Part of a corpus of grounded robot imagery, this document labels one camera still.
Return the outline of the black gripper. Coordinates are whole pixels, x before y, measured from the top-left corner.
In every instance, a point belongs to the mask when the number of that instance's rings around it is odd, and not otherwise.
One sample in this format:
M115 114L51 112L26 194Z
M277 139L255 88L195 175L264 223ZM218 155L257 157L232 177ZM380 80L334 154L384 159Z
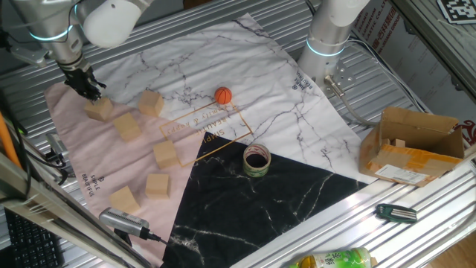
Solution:
M91 64L79 62L75 64L59 64L64 73L65 83L73 88L80 96L89 101L98 101L102 98L102 91L106 85L90 78Z

